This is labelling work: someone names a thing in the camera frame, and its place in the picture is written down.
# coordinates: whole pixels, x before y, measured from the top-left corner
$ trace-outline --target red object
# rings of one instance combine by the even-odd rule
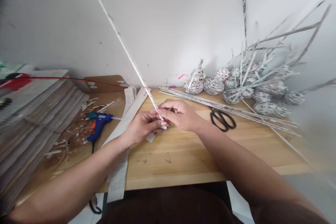
[[[65,78],[65,77],[31,77],[28,75],[28,77],[23,77],[24,79],[68,79],[68,80],[74,80],[74,81],[85,81],[85,82],[94,82],[94,83],[99,83],[99,84],[104,84],[104,85],[108,85],[108,86],[114,86],[117,88],[121,88],[121,89],[125,89],[125,87],[120,87],[120,86],[116,86],[116,85],[112,85],[112,84],[107,84],[104,82],[97,82],[97,81],[93,81],[93,80],[86,80],[86,79],[76,79],[76,78]],[[13,80],[13,81],[18,81],[15,78],[7,78],[8,80]],[[0,79],[0,83],[2,82],[7,82],[8,80],[6,79]]]
[[[94,129],[95,127],[96,127],[96,120],[94,120],[94,123],[89,128]]]
[[[23,86],[27,85],[29,82],[31,82],[30,79],[27,77],[30,77],[30,75],[26,73],[20,73],[17,76],[15,76],[15,79],[8,80],[0,85],[0,89],[11,89],[13,91],[18,90],[19,88],[22,88]]]

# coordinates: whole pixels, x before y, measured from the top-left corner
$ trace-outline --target red wire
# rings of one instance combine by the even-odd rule
[[[85,81],[85,82],[94,82],[94,83],[99,83],[99,84],[105,84],[108,86],[114,86],[117,88],[121,88],[121,89],[125,89],[125,87],[120,87],[120,86],[116,86],[116,85],[112,85],[112,84],[107,84],[104,82],[97,82],[97,81],[93,81],[93,80],[85,80],[85,79],[75,79],[75,78],[65,78],[65,77],[22,77],[22,78],[13,78],[13,79],[2,79],[0,80],[1,82],[5,82],[5,81],[15,81],[15,80],[20,80],[20,79],[67,79],[67,80],[73,80],[73,81]]]

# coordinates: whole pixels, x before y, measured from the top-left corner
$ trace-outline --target right hand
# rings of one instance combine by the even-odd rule
[[[171,121],[185,131],[195,131],[207,123],[183,100],[167,99],[158,107],[158,110],[153,109],[150,113],[162,116],[168,123]]]

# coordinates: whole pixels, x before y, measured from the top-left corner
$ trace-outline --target brown clothing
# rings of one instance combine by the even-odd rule
[[[273,202],[262,207],[256,224],[327,223],[317,214],[294,203]],[[110,209],[103,223],[242,223],[212,193],[190,187],[144,191]]]

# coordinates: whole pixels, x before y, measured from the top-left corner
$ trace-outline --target stack of newspapers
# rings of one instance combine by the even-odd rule
[[[67,77],[68,70],[43,70],[34,77]],[[32,79],[1,100],[0,110],[0,216],[11,211],[39,162],[68,127],[88,95],[72,81]]]

